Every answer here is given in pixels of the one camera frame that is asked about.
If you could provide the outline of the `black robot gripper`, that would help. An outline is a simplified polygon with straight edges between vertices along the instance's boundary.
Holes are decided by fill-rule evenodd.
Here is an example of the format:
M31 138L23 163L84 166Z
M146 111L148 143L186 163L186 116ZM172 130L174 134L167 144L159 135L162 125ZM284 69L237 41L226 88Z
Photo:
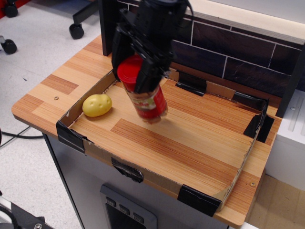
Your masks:
M134 92L152 92L168 70L175 54L172 40L186 27L186 0L142 0L136 13L121 9L112 43L112 67L135 53L140 63Z

